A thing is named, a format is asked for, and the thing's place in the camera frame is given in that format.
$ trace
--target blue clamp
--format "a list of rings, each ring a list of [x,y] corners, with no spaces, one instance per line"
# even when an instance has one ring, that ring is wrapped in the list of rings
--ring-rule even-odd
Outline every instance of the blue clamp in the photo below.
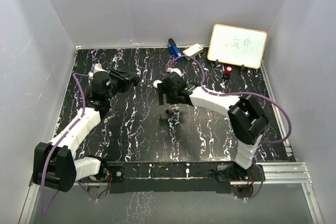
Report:
[[[168,48],[170,52],[172,52],[173,56],[176,58],[178,56],[182,56],[180,50],[177,48],[175,41],[171,38],[168,40]]]

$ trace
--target whiteboard stand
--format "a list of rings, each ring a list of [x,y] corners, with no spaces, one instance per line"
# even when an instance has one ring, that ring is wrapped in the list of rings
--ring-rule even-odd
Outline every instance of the whiteboard stand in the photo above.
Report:
[[[208,60],[258,69],[264,55],[267,32],[214,25]]]

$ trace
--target white wall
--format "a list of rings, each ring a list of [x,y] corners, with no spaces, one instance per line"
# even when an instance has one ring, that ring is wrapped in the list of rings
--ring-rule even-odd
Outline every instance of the white wall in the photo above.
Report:
[[[18,223],[34,148],[51,138],[74,55],[49,0],[0,0],[0,223]]]
[[[264,59],[277,100],[293,121],[295,156],[305,161],[326,223],[335,223],[336,0],[286,0]]]
[[[209,44],[215,23],[268,30],[284,0],[50,0],[76,46]]]

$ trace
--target marble pattern surface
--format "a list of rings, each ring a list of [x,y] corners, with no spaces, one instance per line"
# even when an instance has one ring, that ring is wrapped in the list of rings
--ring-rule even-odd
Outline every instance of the marble pattern surface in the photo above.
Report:
[[[251,91],[268,97],[261,70],[234,66],[229,80],[222,80],[225,66],[215,67],[206,59],[207,48],[197,57],[206,75],[209,89],[222,92]],[[237,152],[237,138],[228,118],[205,108],[185,104],[159,106],[154,80],[162,80],[165,69],[173,60],[166,48],[149,49],[87,49],[79,50],[73,72],[88,73],[95,63],[104,69],[133,71],[140,75],[137,87],[119,93],[111,100],[111,110],[86,137],[77,150],[76,158],[97,155],[107,161],[129,162],[181,162],[181,161],[232,161]],[[193,61],[176,63],[184,79],[200,82],[201,72]],[[88,79],[81,78],[86,88]],[[57,134],[75,117],[81,108],[79,90],[70,79]],[[260,100],[270,119],[265,141],[280,139],[280,131],[272,106]],[[283,144],[263,145],[259,160],[287,161]]]

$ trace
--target white robotic arm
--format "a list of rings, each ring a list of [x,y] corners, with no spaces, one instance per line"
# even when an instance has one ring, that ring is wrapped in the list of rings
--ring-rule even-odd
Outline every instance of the white robotic arm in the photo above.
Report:
[[[77,116],[59,135],[49,143],[39,143],[36,146],[33,167],[35,184],[41,184],[45,175],[47,187],[68,191],[75,181],[84,177],[104,176],[103,168],[106,164],[104,158],[87,156],[74,161],[76,150],[89,132],[106,116],[110,109],[110,99],[118,92],[126,92],[131,84],[138,85],[139,76],[136,73],[113,69],[107,72],[101,69],[100,64],[96,64],[89,78],[91,85],[86,95],[87,106],[84,113],[83,109],[80,109]],[[47,172],[43,174],[49,155],[51,159],[47,164]]]
[[[157,86],[160,105],[163,105],[165,94],[169,104],[200,106],[228,117],[238,138],[238,151],[234,163],[243,171],[252,166],[256,150],[268,125],[268,118],[254,97],[223,95],[204,86],[187,84],[181,78],[181,72],[175,69],[169,69],[165,79],[155,81],[154,84]]]

